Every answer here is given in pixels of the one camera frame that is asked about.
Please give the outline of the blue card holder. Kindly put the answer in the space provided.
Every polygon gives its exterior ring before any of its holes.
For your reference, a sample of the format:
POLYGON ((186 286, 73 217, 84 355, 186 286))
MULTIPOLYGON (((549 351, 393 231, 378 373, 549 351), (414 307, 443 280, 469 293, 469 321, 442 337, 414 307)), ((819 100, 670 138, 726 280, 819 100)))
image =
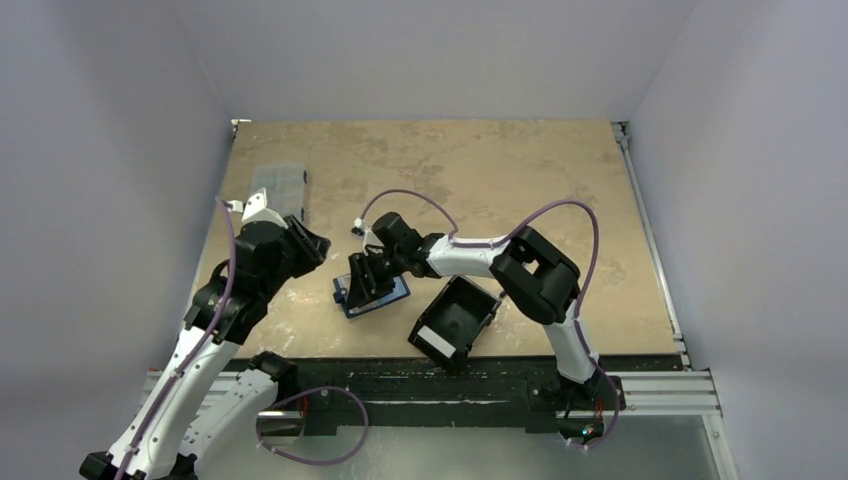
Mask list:
POLYGON ((400 301, 410 295, 410 289, 402 276, 376 285, 372 291, 364 287, 355 288, 353 302, 348 301, 351 292, 351 275, 338 276, 332 280, 333 301, 347 319, 353 319, 400 301))

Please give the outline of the black plastic tray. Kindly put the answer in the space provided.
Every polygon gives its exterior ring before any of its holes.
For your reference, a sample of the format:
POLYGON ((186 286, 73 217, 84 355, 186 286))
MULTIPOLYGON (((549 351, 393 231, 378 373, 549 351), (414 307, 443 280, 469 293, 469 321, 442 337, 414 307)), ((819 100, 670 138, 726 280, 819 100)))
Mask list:
POLYGON ((456 375, 461 372, 480 333, 491 324, 502 299, 465 276, 454 276, 416 320, 407 341, 438 367, 456 375), (417 338, 428 326, 456 348, 450 358, 417 338))

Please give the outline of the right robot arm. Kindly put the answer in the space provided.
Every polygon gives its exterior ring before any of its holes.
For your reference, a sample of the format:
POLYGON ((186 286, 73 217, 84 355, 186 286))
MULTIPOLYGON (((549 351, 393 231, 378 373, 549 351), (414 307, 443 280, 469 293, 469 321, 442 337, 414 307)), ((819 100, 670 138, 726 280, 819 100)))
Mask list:
POLYGON ((363 250, 349 256, 350 273, 334 281, 334 300, 353 318, 407 295, 403 276, 416 278, 491 278, 502 294, 541 325, 556 358, 562 398, 571 407, 624 402, 613 377, 584 334, 579 313, 591 277, 529 226, 489 240, 454 240, 446 233, 422 236, 389 212, 371 227, 356 221, 363 250))

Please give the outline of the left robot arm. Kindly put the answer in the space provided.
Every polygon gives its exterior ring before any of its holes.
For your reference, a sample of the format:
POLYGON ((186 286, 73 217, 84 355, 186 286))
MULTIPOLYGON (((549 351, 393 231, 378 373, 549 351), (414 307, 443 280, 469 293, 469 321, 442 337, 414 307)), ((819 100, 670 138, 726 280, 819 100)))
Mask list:
POLYGON ((219 373, 290 279, 322 265, 331 241, 298 218, 253 220, 228 234, 229 257, 194 296, 174 351, 126 430, 88 454, 85 479, 163 479, 181 457, 195 415, 219 373))

